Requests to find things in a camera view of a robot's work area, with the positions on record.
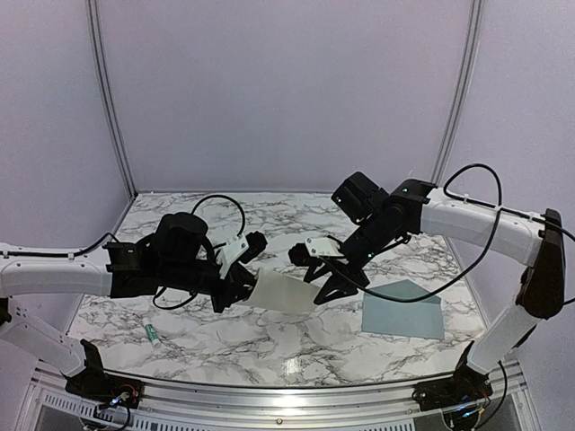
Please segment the beige letter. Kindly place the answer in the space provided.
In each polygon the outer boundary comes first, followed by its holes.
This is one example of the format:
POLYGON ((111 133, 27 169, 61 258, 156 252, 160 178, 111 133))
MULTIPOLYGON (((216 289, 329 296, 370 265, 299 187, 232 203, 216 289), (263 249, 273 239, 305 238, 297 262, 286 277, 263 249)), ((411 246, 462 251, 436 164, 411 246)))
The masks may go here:
POLYGON ((259 269, 249 298, 241 305, 276 312, 304 314, 316 308, 320 287, 275 271, 259 269))

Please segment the blue-grey envelope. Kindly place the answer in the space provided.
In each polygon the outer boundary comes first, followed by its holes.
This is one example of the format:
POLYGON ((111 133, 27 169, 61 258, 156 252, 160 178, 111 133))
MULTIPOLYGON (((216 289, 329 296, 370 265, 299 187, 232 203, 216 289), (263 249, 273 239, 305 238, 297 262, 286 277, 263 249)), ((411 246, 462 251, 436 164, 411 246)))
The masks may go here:
POLYGON ((434 295, 417 303, 396 303, 364 294, 361 331, 386 336, 443 339, 441 298, 434 295))

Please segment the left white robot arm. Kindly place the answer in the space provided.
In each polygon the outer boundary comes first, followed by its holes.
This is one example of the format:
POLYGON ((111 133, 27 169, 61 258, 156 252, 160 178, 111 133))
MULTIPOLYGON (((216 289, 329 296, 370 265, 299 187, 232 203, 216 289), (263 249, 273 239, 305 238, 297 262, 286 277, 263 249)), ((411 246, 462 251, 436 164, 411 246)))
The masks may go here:
POLYGON ((85 294, 111 299, 156 298, 164 288, 206 295, 221 313, 250 297, 256 277, 245 264, 265 250, 262 233, 240 233, 221 246, 208 225, 189 213, 164 216, 153 233, 137 242, 105 234, 79 251, 1 250, 1 338, 50 364, 66 379, 67 391, 104 400, 126 384, 104 370, 98 348, 71 339, 24 311, 18 295, 85 294))

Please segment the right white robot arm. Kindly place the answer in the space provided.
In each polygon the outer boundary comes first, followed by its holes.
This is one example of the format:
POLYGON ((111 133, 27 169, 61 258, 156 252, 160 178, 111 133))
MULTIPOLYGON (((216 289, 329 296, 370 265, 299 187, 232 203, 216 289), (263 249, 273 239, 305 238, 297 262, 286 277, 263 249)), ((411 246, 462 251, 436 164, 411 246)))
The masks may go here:
POLYGON ((356 225, 345 241, 308 239, 294 246, 291 262, 307 269, 306 280, 328 274, 314 301, 327 303, 368 288, 364 272, 376 255, 411 235, 439 235, 495 251, 524 265, 514 302, 462 355, 445 394, 463 402, 480 387, 510 350, 518 347, 543 320, 557 315, 565 303, 564 231, 558 212, 525 214, 500 202, 481 203, 457 196, 436 184, 409 179, 386 192, 365 174, 349 176, 332 201, 356 225))

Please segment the white green glue stick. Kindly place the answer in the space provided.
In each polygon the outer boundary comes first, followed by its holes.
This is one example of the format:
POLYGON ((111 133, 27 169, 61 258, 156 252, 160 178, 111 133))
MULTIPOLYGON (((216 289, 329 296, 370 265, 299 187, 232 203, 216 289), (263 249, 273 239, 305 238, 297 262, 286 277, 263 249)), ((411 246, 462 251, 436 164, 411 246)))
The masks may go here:
POLYGON ((144 318, 143 319, 143 325, 144 325, 144 329, 146 331, 146 336, 149 340, 149 342, 151 343, 151 345, 153 346, 154 349, 159 348, 162 345, 161 340, 159 339, 159 336, 155 330, 154 325, 152 324, 151 320, 149 318, 144 318))

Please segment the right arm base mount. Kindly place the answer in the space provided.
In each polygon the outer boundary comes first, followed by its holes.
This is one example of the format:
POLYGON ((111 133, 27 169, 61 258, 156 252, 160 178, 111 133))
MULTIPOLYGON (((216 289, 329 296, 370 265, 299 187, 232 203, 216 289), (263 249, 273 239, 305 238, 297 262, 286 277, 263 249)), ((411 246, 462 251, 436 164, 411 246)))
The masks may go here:
POLYGON ((421 411, 429 411, 487 400, 492 394, 493 389, 485 379, 450 376, 415 384, 411 397, 421 411))

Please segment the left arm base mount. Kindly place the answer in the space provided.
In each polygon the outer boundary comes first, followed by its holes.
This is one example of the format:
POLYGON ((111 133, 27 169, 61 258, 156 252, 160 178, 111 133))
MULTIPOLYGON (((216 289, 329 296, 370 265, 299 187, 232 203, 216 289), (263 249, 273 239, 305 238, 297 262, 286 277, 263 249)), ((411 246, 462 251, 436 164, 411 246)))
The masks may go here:
POLYGON ((66 376, 66 391, 73 395, 98 401, 106 406, 112 406, 112 401, 126 393, 126 400, 119 400, 117 405, 136 409, 139 405, 144 384, 137 379, 122 377, 115 374, 85 374, 74 377, 66 376))

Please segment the aluminium front rail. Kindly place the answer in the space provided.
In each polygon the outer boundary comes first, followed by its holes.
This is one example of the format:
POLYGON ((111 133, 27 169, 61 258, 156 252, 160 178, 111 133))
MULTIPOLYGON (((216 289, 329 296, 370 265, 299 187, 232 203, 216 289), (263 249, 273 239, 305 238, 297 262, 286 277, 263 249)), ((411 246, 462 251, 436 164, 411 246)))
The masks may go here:
MULTIPOLYGON (((461 408, 423 411, 416 379, 334 387, 246 387, 185 383, 140 375, 143 392, 130 411, 131 430, 446 430, 461 408)), ((38 363, 16 419, 16 430, 122 427, 120 410, 65 390, 65 379, 38 363)))

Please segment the left aluminium corner post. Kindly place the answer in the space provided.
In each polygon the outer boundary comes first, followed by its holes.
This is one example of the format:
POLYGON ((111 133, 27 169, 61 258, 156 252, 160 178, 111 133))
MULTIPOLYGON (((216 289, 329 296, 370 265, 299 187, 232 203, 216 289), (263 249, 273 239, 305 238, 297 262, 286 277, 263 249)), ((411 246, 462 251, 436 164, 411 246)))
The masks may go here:
POLYGON ((91 41, 96 81, 99 87, 104 118, 109 130, 111 144, 115 153, 120 177, 130 200, 137 197, 137 188, 129 166, 128 153, 125 147, 118 113, 111 88, 110 73, 107 65, 105 44, 102 31, 99 1, 86 0, 88 31, 91 41))

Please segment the aluminium corner post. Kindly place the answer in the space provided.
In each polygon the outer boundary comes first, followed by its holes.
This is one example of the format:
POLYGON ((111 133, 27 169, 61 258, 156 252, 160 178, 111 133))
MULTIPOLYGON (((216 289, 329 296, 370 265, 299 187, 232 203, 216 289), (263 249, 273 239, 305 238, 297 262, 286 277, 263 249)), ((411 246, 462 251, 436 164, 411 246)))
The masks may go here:
POLYGON ((137 188, 129 166, 128 153, 125 147, 118 113, 111 88, 110 73, 107 65, 105 44, 102 31, 99 1, 86 0, 88 31, 91 41, 96 81, 99 87, 104 118, 109 130, 111 144, 115 153, 120 177, 130 200, 137 197, 137 188))
POLYGON ((482 16, 485 2, 473 0, 470 6, 467 31, 464 39, 459 72, 456 80, 455 93, 447 116, 436 161, 431 173, 431 181, 439 184, 445 174, 448 159, 455 145, 456 133, 464 109, 466 96, 473 78, 473 69, 480 43, 482 16))

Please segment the right aluminium corner post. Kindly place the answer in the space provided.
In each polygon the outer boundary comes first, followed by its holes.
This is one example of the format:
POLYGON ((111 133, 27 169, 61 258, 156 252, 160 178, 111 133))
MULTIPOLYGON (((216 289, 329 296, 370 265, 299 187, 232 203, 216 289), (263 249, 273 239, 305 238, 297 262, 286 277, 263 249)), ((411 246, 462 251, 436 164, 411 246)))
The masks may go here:
POLYGON ((459 72, 456 80, 455 93, 447 116, 436 161, 431 173, 431 181, 439 184, 445 174, 448 159, 455 145, 456 133, 464 109, 466 96, 473 78, 473 69, 480 43, 482 16, 485 2, 473 0, 470 6, 467 31, 464 39, 459 72))

